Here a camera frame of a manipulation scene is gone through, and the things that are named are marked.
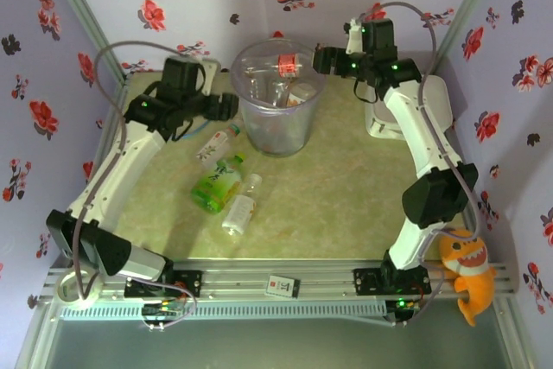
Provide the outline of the white printed label package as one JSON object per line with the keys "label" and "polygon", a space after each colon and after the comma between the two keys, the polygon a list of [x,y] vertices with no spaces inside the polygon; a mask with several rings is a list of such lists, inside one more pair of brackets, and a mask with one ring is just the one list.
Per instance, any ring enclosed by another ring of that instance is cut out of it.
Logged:
{"label": "white printed label package", "polygon": [[296,82],[289,85],[289,95],[286,101],[286,106],[296,107],[312,99],[317,91],[316,89],[305,82]]}

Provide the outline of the red label Coke bottle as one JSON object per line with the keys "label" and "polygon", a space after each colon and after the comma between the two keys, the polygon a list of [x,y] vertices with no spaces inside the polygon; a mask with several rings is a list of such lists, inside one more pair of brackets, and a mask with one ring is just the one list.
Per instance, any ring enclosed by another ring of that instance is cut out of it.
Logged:
{"label": "red label Coke bottle", "polygon": [[277,72],[282,78],[295,78],[299,73],[297,54],[279,54],[277,58]]}

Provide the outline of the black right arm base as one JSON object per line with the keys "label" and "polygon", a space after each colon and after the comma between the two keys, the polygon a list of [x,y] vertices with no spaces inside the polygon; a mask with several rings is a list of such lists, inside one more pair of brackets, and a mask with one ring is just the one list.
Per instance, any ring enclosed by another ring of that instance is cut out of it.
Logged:
{"label": "black right arm base", "polygon": [[357,296],[429,295],[429,273],[422,266],[410,270],[384,270],[382,267],[353,270]]}

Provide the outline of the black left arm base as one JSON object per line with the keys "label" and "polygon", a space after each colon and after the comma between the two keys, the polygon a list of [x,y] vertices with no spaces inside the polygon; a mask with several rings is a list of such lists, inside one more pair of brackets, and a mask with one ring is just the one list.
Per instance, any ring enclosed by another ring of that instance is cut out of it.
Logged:
{"label": "black left arm base", "polygon": [[184,296],[185,293],[175,289],[175,286],[187,289],[195,297],[198,297],[202,288],[203,272],[201,270],[174,270],[169,280],[162,280],[160,283],[171,285],[171,288],[168,289],[151,284],[139,283],[136,280],[130,280],[125,285],[124,297],[154,299],[178,298]]}

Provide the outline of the clear plastic bin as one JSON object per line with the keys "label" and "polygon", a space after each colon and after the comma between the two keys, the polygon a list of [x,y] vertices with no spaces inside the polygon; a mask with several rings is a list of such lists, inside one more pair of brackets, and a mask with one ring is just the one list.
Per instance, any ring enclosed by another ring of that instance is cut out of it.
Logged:
{"label": "clear plastic bin", "polygon": [[[232,86],[239,98],[241,117],[251,144],[269,156],[291,156],[300,151],[309,140],[317,105],[325,88],[325,77],[312,67],[314,51],[299,42],[286,38],[270,38],[243,49],[235,58],[230,70]],[[299,73],[295,78],[282,78],[277,72],[279,54],[297,54]],[[245,77],[247,68],[271,70],[286,83],[283,107],[269,106],[250,96],[250,81]],[[286,101],[289,85],[305,82],[317,93],[305,103],[288,108]]]}

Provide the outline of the green cap tea bottle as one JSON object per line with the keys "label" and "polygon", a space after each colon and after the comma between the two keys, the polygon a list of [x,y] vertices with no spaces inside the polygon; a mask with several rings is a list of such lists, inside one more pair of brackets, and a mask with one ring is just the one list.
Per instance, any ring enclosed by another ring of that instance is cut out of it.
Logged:
{"label": "green cap tea bottle", "polygon": [[242,121],[233,121],[223,130],[218,130],[196,152],[195,158],[204,168],[208,168],[223,157],[232,147],[243,130]]}

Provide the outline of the green label tea bottle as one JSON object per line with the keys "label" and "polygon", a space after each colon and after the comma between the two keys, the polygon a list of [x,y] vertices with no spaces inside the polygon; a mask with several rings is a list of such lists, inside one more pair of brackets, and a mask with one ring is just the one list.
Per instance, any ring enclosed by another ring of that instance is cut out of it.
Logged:
{"label": "green label tea bottle", "polygon": [[244,160],[241,153],[219,159],[192,187],[193,201],[209,213],[220,213],[242,184]]}

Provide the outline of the empty clear bottle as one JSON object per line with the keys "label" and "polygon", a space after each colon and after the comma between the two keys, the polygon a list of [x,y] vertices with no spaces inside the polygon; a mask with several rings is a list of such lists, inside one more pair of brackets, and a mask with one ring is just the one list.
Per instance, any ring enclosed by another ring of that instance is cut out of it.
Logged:
{"label": "empty clear bottle", "polygon": [[271,70],[247,68],[245,77],[250,81],[250,96],[273,107],[283,107],[286,83]]}

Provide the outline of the small clear plastic bottle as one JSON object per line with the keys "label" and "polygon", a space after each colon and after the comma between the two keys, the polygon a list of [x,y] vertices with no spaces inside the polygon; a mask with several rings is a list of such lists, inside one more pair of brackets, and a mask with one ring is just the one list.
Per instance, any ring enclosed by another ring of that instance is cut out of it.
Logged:
{"label": "small clear plastic bottle", "polygon": [[263,179],[258,174],[250,174],[234,197],[232,205],[222,222],[222,228],[232,236],[243,235],[257,206],[258,194]]}

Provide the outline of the left controller board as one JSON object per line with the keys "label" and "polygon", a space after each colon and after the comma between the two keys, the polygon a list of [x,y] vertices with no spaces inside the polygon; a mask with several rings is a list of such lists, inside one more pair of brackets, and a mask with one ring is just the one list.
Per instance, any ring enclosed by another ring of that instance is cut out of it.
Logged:
{"label": "left controller board", "polygon": [[158,303],[146,303],[141,309],[143,322],[149,329],[160,329],[178,320],[184,313],[185,302],[178,300],[163,300]]}

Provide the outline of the controller board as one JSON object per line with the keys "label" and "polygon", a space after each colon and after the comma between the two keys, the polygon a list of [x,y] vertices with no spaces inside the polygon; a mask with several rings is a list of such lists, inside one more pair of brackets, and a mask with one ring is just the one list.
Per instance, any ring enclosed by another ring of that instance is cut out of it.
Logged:
{"label": "controller board", "polygon": [[420,310],[418,300],[403,299],[389,300],[385,302],[387,315],[386,320],[393,325],[406,325],[409,320],[416,316]]}
{"label": "controller board", "polygon": [[184,313],[185,302],[178,300],[163,300],[158,303],[146,303],[141,309],[143,322],[149,329],[160,329],[178,320]]}

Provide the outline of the small white tag card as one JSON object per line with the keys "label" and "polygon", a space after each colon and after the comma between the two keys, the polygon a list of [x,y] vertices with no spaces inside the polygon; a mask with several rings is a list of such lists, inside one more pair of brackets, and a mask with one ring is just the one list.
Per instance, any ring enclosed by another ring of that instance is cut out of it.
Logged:
{"label": "small white tag card", "polygon": [[265,294],[267,296],[296,299],[299,296],[300,284],[299,279],[271,274],[266,284]]}

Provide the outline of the white tape roll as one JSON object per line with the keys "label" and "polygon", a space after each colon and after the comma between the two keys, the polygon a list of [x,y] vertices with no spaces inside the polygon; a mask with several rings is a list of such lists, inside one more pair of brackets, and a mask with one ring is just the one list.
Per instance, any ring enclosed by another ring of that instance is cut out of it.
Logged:
{"label": "white tape roll", "polygon": [[66,271],[55,285],[55,295],[60,303],[72,310],[89,309],[98,299],[103,290],[103,278],[94,270],[83,267],[80,269],[83,292],[89,288],[85,299],[79,297],[77,274],[74,269]]}

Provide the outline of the orange shark plush toy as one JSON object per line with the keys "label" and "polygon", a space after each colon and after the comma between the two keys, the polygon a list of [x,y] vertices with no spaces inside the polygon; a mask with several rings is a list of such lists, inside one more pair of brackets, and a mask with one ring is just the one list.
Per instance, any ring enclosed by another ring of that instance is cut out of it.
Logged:
{"label": "orange shark plush toy", "polygon": [[467,292],[467,300],[459,298],[458,308],[471,327],[476,317],[486,311],[495,295],[497,271],[488,262],[484,240],[467,229],[454,229],[439,240],[442,264],[455,274],[454,291]]}

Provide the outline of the right controller board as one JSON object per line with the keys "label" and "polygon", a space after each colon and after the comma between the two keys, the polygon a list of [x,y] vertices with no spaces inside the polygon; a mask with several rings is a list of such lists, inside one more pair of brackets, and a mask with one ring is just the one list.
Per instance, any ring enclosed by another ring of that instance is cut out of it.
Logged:
{"label": "right controller board", "polygon": [[406,325],[409,320],[416,316],[420,310],[418,300],[403,299],[389,300],[385,302],[387,315],[386,320],[393,325]]}

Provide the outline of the aluminium frame post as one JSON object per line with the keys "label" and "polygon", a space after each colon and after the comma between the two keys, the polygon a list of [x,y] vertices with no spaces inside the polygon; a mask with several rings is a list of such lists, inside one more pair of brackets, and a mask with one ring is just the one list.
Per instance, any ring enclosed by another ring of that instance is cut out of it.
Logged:
{"label": "aluminium frame post", "polygon": [[454,43],[461,36],[464,25],[472,16],[480,0],[463,0],[459,9],[455,12],[455,18],[451,23],[443,41],[435,55],[435,62],[431,66],[431,72],[435,73],[440,68]]}
{"label": "aluminium frame post", "polygon": [[102,47],[106,47],[108,45],[108,39],[104,30],[100,27],[98,19],[92,12],[92,8],[86,0],[66,1],[75,14],[79,22],[79,26],[86,35],[87,42],[89,43],[87,49],[79,51],[79,53],[82,55],[84,62],[91,64],[92,68],[89,72],[93,77],[93,80],[90,80],[86,76],[86,71],[82,68],[79,69],[79,76],[85,81],[86,85],[92,89],[98,85],[98,77],[93,75],[93,70],[96,67],[94,59],[97,52],[99,52]]}

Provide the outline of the aluminium mounting rail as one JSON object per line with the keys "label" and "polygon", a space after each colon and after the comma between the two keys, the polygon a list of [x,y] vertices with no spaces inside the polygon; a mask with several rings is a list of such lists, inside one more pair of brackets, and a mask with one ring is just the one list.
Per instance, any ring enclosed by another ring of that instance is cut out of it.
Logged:
{"label": "aluminium mounting rail", "polygon": [[346,260],[190,260],[175,266],[177,270],[197,270],[200,277],[192,282],[199,290],[200,302],[274,302],[279,298],[266,294],[271,276],[296,279],[300,282],[299,302],[308,301],[365,301],[429,298],[437,291],[438,299],[465,296],[454,290],[454,274],[440,272],[438,262],[422,283],[408,283],[407,289],[395,289],[386,294],[368,286],[363,269],[376,266],[374,261]]}

